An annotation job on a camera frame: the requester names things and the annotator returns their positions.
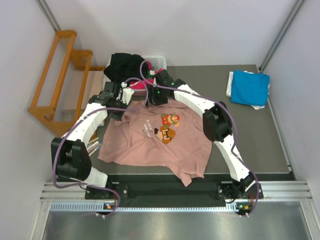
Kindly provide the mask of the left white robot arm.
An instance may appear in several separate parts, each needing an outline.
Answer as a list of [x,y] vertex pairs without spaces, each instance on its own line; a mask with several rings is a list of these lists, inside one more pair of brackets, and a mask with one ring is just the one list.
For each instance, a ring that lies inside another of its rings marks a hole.
[[74,185],[95,188],[102,198],[114,191],[111,178],[93,167],[87,146],[93,134],[108,116],[116,120],[127,110],[134,91],[127,83],[106,82],[104,89],[93,95],[76,123],[62,137],[51,142],[52,182],[61,189],[57,178],[74,181]]

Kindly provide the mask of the pink t shirt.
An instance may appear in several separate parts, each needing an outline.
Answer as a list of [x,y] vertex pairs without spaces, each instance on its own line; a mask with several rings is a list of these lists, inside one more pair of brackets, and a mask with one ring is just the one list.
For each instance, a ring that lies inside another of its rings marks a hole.
[[187,105],[169,100],[140,108],[133,101],[121,120],[110,119],[98,159],[135,167],[167,167],[188,186],[203,178],[212,142],[203,133],[202,118]]

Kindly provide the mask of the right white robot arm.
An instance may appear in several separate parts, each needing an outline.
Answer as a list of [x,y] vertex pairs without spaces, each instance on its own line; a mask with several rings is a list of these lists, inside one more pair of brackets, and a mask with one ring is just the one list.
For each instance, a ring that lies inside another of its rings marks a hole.
[[232,200],[252,199],[256,202],[261,193],[257,175],[243,161],[236,143],[238,130],[226,105],[192,90],[183,80],[173,80],[166,70],[154,75],[155,81],[144,79],[148,84],[148,102],[160,104],[169,98],[187,105],[202,118],[203,133],[220,150],[232,179]]

